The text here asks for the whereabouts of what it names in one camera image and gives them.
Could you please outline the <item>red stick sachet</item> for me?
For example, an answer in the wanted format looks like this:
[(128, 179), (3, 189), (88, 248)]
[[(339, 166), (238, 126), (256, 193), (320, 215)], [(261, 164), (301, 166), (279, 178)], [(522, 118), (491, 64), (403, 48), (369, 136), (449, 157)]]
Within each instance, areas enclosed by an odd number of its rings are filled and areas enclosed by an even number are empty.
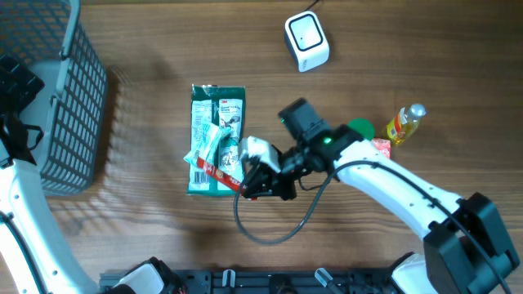
[(212, 177), (217, 182), (223, 184), (225, 187), (233, 190), (234, 192), (240, 192), (241, 195), (244, 195), (245, 188), (240, 188), (240, 182), (236, 180), (233, 176), (225, 173), (224, 171), (218, 169), (211, 163), (205, 161), (201, 157), (197, 157), (197, 167), (202, 169), (205, 174)]

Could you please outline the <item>green white gloves packet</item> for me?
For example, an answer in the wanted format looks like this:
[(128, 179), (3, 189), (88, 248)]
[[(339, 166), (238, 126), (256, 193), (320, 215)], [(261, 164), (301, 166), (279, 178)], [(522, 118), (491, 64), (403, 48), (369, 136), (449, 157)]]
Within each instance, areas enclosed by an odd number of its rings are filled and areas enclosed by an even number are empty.
[[(241, 181), (244, 178), (239, 161), (239, 142), (243, 138), (245, 119), (245, 88), (201, 85), (192, 87), (190, 109), (190, 149), (196, 145), (201, 124), (210, 122), (219, 127), (231, 127), (231, 134), (221, 143), (214, 165)], [(197, 166), (190, 165), (187, 192), (212, 197), (230, 196), (233, 190), (217, 182)]]

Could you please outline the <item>green lid round jar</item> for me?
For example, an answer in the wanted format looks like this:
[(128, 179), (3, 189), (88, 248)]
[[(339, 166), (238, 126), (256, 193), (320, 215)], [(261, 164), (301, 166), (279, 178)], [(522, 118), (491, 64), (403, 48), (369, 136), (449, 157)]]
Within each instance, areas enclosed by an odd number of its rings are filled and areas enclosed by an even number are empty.
[(348, 123), (348, 127), (360, 133), (366, 140), (375, 137), (373, 124), (366, 118), (354, 118)]

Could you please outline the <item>yellow oil bottle silver cap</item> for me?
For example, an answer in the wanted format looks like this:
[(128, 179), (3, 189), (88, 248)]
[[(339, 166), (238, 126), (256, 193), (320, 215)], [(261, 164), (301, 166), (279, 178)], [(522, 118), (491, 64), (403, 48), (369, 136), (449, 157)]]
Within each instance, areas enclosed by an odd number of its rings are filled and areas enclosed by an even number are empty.
[(392, 145), (403, 144), (418, 129), (426, 113), (425, 107), (421, 104), (402, 108), (385, 126), (385, 137)]

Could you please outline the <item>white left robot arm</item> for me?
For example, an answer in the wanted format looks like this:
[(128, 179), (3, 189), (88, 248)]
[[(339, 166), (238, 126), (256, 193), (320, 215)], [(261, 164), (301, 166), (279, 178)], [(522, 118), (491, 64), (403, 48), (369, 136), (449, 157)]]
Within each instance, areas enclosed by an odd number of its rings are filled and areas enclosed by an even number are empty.
[(1, 253), (20, 293), (100, 293), (60, 231), (28, 145), (33, 126), (19, 101), (43, 81), (9, 55), (1, 58)]

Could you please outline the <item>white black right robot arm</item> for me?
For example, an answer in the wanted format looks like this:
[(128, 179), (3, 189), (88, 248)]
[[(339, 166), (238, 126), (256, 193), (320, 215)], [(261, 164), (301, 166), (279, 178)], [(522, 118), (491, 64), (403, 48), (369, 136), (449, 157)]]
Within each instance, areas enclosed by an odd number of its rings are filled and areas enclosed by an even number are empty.
[(505, 287), (519, 256), (494, 203), (440, 189), (381, 154), (361, 131), (331, 127), (305, 99), (280, 111), (296, 144), (282, 152), (254, 136), (239, 143), (250, 163), (238, 195), (295, 197), (295, 184), (313, 172), (356, 188), (400, 218), (423, 251), (393, 266), (391, 285), (403, 293), (488, 293)]

